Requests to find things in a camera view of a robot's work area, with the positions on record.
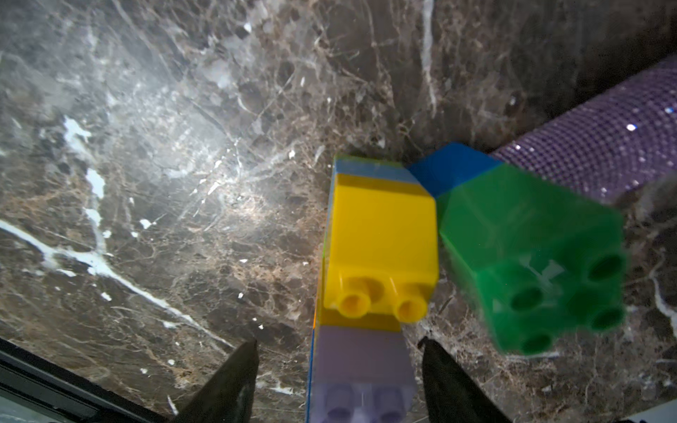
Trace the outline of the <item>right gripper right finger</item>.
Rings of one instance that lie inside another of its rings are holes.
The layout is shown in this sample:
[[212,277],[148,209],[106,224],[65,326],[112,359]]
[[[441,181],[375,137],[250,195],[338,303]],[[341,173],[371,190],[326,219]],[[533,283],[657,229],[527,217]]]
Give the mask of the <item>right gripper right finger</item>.
[[421,339],[421,372],[430,422],[510,422],[437,341]]

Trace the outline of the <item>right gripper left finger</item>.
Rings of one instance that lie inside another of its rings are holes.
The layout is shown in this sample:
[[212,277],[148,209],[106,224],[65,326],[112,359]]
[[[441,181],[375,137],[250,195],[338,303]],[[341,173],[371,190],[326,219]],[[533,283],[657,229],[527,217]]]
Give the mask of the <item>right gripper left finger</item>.
[[190,400],[174,422],[250,421],[259,354],[256,340],[240,345]]

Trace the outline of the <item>lilac square lego brick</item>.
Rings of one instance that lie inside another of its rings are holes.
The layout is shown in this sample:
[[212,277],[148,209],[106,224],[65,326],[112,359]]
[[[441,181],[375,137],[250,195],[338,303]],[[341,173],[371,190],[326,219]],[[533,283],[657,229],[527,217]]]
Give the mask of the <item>lilac square lego brick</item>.
[[305,421],[402,422],[416,391],[401,332],[314,330]]

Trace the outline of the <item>yellow square lego brick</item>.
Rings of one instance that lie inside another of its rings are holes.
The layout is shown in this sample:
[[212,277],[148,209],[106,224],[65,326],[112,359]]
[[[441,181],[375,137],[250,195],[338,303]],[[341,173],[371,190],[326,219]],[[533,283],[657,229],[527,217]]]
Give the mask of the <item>yellow square lego brick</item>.
[[439,279],[435,200],[418,183],[337,174],[323,304],[348,319],[414,324]]

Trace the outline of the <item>dark green square lego brick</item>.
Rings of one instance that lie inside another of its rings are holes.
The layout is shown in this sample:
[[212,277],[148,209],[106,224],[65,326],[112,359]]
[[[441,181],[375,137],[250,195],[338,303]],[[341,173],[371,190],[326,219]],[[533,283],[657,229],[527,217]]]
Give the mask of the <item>dark green square lego brick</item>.
[[534,355],[565,333],[625,317],[624,218],[571,190],[500,165],[437,199],[460,290],[496,349]]

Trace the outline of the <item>blue square lego brick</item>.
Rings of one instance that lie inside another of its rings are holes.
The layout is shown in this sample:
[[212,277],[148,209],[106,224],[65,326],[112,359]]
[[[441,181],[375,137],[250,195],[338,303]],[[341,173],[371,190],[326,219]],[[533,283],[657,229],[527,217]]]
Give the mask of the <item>blue square lego brick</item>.
[[460,143],[451,143],[407,170],[434,198],[502,165],[500,160]]

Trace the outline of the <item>cyan square lego brick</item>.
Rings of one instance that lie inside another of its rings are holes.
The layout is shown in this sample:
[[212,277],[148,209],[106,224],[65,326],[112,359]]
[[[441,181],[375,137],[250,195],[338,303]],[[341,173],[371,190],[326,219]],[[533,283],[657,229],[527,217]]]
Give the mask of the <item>cyan square lego brick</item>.
[[333,162],[333,176],[350,174],[400,183],[418,184],[418,180],[400,163],[350,155],[337,155]]

